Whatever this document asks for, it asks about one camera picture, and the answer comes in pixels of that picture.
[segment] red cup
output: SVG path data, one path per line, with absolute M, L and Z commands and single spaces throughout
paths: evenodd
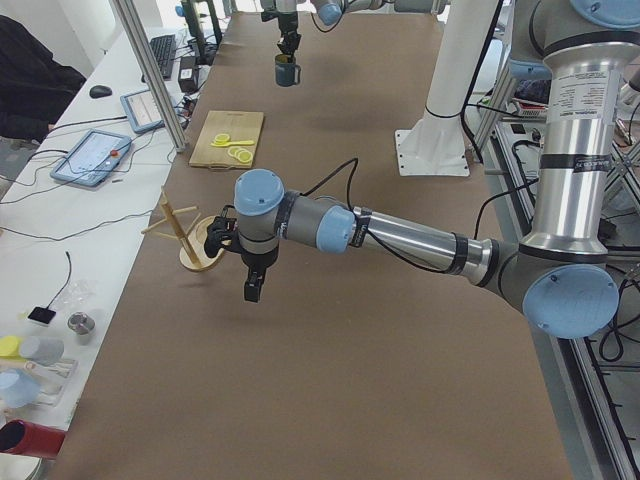
M 0 452 L 54 459 L 66 432 L 25 420 L 11 420 L 0 428 Z

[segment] black mouse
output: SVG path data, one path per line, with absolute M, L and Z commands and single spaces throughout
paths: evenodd
M 89 90 L 89 96 L 91 98 L 108 97 L 112 93 L 113 90 L 111 90 L 106 85 L 96 85 L 94 87 L 91 87 L 91 90 Z

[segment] keyboard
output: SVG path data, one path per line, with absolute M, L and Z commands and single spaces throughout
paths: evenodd
M 149 41 L 149 45 L 158 61 L 162 78 L 165 80 L 171 78 L 173 61 L 176 57 L 176 36 L 162 35 L 160 37 L 154 37 Z

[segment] brown table surface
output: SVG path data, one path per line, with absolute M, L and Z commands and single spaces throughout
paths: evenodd
M 470 178 L 401 178 L 393 132 L 421 116 L 441 38 L 423 15 L 307 15 L 302 84 L 273 80 L 275 22 L 231 21 L 187 134 L 210 109 L 265 112 L 256 167 L 304 190 L 358 156 L 356 205 L 470 234 Z M 186 166 L 175 208 L 210 214 L 241 172 Z M 346 172 L 322 194 L 344 198 Z M 493 213 L 484 233 L 498 235 Z M 283 242 L 259 304 L 227 254 L 193 274 L 147 237 L 53 470 L 54 480 L 566 479 L 526 322 L 464 278 L 391 256 Z

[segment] blue-framed tablet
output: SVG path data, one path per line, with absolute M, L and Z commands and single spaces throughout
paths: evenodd
M 51 171 L 52 178 L 69 185 L 95 187 L 120 164 L 131 137 L 91 129 Z
M 151 94 L 151 90 L 141 90 L 120 97 L 131 129 L 135 133 L 144 133 L 163 125 L 160 110 Z

